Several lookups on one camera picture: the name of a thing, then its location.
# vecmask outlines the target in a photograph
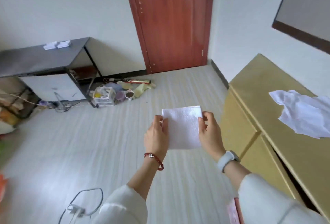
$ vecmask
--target door frame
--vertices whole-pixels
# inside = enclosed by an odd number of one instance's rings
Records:
[[[146,48],[146,42],[143,36],[143,31],[142,31],[142,26],[139,18],[139,13],[138,13],[138,8],[136,5],[135,0],[128,0],[131,10],[132,10],[132,15],[134,19],[134,24],[136,27],[136,31],[138,33],[138,38],[142,50],[142,55],[143,59],[146,64],[146,71],[148,74],[151,74],[151,66],[150,66],[150,60],[149,60],[149,55],[148,51]],[[208,57],[208,42],[210,40],[210,31],[211,31],[211,18],[212,18],[212,5],[213,5],[213,0],[206,0],[206,10],[205,10],[205,27],[204,27],[204,51],[203,51],[203,65],[207,64],[207,57]]]

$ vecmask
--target floor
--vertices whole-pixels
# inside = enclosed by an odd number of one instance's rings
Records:
[[[114,107],[82,102],[66,113],[44,110],[6,137],[10,155],[2,171],[9,188],[0,223],[58,223],[82,189],[101,187],[108,197],[142,164],[143,135],[163,108],[201,105],[220,120],[227,89],[211,66],[140,78],[157,88]],[[148,223],[229,223],[226,204],[237,193],[201,148],[170,150],[164,166],[147,198]],[[90,211],[99,201],[99,192],[89,192],[75,203]],[[65,214],[62,224],[70,220]]]

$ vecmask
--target black baseboard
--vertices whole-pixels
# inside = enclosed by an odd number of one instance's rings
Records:
[[[225,76],[222,74],[222,72],[219,70],[219,68],[217,67],[217,65],[214,63],[213,60],[211,60],[211,66],[213,67],[213,69],[216,71],[217,75],[219,76],[219,78],[222,80],[222,83],[225,85],[225,87],[227,89],[229,89],[229,83],[226,80]]]
[[[147,75],[146,69],[133,71],[133,72],[128,72],[128,73],[107,75],[107,76],[103,76],[103,78],[96,77],[95,80],[94,80],[94,83],[103,82],[104,78],[126,79],[126,78],[131,78],[131,77],[142,76],[142,75]]]

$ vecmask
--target white smartwatch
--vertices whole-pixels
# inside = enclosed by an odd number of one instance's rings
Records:
[[[234,153],[234,151],[226,151],[225,155],[222,156],[217,163],[218,168],[225,173],[224,168],[225,166],[230,162],[230,161],[237,161],[241,162],[240,159],[238,158],[237,154]]]

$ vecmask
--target red beaded bracelet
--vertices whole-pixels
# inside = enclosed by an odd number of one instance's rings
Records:
[[[144,157],[146,157],[147,155],[149,155],[150,158],[155,158],[155,159],[156,159],[156,161],[157,161],[157,162],[159,163],[159,165],[160,165],[160,168],[158,168],[159,171],[163,171],[163,170],[164,170],[164,165],[163,165],[163,163],[160,161],[160,159],[159,159],[156,155],[154,155],[154,154],[152,154],[152,153],[145,153],[145,154],[144,154]]]

